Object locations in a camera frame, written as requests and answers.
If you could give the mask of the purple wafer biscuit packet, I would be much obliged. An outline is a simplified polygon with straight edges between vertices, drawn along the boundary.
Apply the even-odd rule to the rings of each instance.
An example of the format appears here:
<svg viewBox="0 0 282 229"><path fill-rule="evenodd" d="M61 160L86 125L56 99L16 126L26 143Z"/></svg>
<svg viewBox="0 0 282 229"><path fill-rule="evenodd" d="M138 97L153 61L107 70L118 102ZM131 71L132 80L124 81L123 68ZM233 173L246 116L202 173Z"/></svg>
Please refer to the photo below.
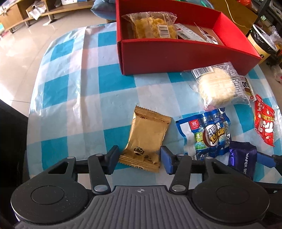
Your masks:
<svg viewBox="0 0 282 229"><path fill-rule="evenodd" d="M253 180L257 162L257 148L249 142L231 141L228 165Z"/></svg>

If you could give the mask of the gold snack packet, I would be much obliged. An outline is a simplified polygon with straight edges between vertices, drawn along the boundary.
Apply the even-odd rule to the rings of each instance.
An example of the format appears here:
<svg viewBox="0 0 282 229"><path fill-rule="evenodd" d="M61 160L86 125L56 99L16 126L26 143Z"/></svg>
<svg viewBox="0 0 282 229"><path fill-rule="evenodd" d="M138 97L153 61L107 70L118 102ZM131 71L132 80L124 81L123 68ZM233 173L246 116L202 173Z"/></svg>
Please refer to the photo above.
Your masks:
<svg viewBox="0 0 282 229"><path fill-rule="evenodd" d="M136 106L129 139L119 163L158 173L160 148L171 123L171 117Z"/></svg>

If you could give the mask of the red white snack packet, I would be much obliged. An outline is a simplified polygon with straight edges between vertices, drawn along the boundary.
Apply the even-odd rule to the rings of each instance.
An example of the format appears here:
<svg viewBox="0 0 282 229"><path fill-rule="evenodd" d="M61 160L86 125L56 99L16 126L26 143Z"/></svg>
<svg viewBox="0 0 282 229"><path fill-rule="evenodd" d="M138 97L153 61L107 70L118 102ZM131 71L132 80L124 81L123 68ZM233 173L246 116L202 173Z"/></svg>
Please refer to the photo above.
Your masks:
<svg viewBox="0 0 282 229"><path fill-rule="evenodd" d="M179 39L224 45L212 29L181 23L176 23L175 27Z"/></svg>

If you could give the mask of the clear yellow noodle snack bag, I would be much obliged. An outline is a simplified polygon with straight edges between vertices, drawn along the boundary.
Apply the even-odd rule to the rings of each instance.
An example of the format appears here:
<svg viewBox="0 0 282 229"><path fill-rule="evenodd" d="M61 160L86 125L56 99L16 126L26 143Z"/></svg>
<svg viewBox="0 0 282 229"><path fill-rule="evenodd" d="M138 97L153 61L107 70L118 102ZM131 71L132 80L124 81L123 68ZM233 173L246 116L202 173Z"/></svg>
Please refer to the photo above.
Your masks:
<svg viewBox="0 0 282 229"><path fill-rule="evenodd" d="M177 39L177 29L174 25L177 16L165 11L148 11L125 14L122 16L130 23L130 36L135 39L162 38Z"/></svg>

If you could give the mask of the blue white snack bag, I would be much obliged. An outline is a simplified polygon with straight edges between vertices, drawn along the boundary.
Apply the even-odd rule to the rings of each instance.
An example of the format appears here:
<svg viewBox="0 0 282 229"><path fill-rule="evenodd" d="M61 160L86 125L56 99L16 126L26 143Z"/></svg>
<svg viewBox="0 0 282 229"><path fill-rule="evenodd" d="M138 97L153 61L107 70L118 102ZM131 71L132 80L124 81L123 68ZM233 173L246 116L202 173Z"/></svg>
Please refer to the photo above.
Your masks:
<svg viewBox="0 0 282 229"><path fill-rule="evenodd" d="M215 158L229 152L230 119L224 107L185 117L176 121L176 126L184 138L184 152L193 160Z"/></svg>

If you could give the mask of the blue checked tablecloth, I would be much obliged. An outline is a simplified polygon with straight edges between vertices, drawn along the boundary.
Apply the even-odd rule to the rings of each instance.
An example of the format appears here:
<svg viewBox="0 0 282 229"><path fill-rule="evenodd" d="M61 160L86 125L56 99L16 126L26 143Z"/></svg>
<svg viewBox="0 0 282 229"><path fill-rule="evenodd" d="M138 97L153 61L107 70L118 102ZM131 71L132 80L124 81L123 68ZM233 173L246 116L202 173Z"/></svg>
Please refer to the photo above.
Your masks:
<svg viewBox="0 0 282 229"><path fill-rule="evenodd" d="M125 76L120 71L115 23L74 29L47 48L32 92L28 130L29 175L60 160L87 159L127 145L135 106L170 116L163 140L173 153L185 139L175 122L202 113L190 74Z"/></svg>

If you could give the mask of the clear pale cake packet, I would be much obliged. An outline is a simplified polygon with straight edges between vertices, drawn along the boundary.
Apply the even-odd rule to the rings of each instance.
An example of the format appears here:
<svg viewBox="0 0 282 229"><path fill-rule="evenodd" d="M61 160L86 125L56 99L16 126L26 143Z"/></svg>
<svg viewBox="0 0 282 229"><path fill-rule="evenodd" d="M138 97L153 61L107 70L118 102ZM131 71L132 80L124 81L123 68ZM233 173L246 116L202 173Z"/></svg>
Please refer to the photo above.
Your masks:
<svg viewBox="0 0 282 229"><path fill-rule="evenodd" d="M203 109L212 111L216 108L235 104L250 105L244 93L240 76L231 62L196 68L181 72L190 88L198 93Z"/></svg>

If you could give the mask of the yellow trash bin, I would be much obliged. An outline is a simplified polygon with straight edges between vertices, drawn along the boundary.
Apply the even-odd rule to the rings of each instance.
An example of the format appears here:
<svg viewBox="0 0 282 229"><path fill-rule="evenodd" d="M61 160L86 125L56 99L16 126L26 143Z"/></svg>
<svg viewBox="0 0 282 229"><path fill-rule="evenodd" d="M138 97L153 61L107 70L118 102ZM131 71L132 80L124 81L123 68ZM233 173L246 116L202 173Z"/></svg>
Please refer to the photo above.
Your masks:
<svg viewBox="0 0 282 229"><path fill-rule="evenodd" d="M281 35L279 35L275 26L270 27L270 35L268 35L261 27L253 24L248 40L256 49L261 57L258 64L263 63L269 57L278 57L281 53Z"/></svg>

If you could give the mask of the red cardboard box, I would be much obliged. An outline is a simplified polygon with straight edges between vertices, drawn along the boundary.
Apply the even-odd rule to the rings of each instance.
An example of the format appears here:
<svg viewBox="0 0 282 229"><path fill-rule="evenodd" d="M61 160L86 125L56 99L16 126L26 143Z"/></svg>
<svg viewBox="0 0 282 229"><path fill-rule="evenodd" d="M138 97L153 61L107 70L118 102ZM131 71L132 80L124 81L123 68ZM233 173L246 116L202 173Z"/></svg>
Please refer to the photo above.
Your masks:
<svg viewBox="0 0 282 229"><path fill-rule="evenodd" d="M211 30L221 45L162 38L134 39L123 15L146 11L166 11L177 22ZM231 62L246 75L261 60L243 32L222 12L179 1L116 1L117 49L121 73L181 72Z"/></svg>

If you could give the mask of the blue rolled blanket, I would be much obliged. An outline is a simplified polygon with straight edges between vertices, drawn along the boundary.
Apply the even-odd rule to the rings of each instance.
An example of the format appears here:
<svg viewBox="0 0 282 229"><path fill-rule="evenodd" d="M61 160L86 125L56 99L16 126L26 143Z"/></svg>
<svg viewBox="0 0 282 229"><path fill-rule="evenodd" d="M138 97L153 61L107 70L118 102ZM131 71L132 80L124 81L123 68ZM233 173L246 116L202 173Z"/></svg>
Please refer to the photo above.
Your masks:
<svg viewBox="0 0 282 229"><path fill-rule="evenodd" d="M91 11L102 19L116 20L116 1L95 0Z"/></svg>

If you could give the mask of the wooden TV cabinet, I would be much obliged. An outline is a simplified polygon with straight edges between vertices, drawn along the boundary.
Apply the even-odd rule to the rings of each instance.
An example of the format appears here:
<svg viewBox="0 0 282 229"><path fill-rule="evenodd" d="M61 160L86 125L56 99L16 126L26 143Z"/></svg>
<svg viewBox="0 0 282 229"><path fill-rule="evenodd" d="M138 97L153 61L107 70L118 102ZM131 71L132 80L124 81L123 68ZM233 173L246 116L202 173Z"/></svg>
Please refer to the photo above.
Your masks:
<svg viewBox="0 0 282 229"><path fill-rule="evenodd" d="M39 17L48 16L48 23L54 22L55 14L92 8L94 1L1 1L1 32L13 32L13 28L21 23L29 26L30 20L37 20Z"/></svg>

